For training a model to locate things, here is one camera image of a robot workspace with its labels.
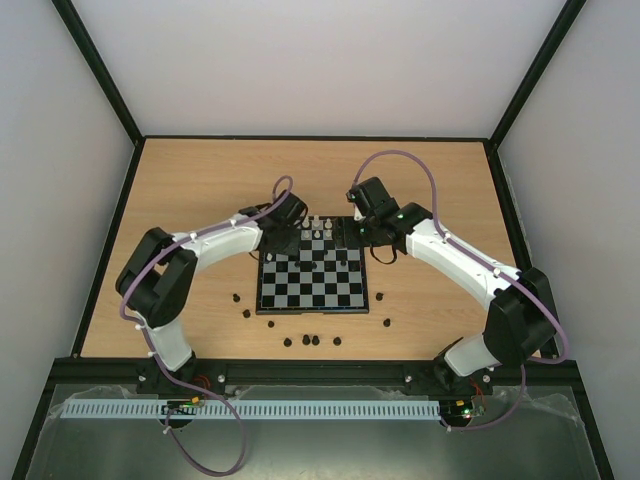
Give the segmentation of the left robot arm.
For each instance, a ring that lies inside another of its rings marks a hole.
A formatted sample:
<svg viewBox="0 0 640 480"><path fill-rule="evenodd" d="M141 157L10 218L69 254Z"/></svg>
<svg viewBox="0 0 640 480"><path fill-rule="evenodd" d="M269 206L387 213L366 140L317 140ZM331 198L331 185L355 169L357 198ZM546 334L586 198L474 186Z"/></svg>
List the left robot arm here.
<svg viewBox="0 0 640 480"><path fill-rule="evenodd" d="M148 356L170 383L185 387L195 376L196 355L180 320L195 275L232 256L284 252L306 213L299 197L283 192L200 230L170 234L156 227L143 235L116 280L119 313L142 332Z"/></svg>

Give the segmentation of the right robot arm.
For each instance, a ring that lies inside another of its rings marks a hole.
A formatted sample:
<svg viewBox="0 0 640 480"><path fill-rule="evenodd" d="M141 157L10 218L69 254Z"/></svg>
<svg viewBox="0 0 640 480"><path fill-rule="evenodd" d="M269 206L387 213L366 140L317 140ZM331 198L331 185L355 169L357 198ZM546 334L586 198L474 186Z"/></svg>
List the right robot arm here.
<svg viewBox="0 0 640 480"><path fill-rule="evenodd" d="M336 222L337 245L389 246L444 274L486 311L481 333L454 341L434 359L431 375L443 391L460 390L490 367L519 367L555 336L550 283L540 270L491 258L446 230L434 210L399 206L377 177L353 185L346 199L354 213Z"/></svg>

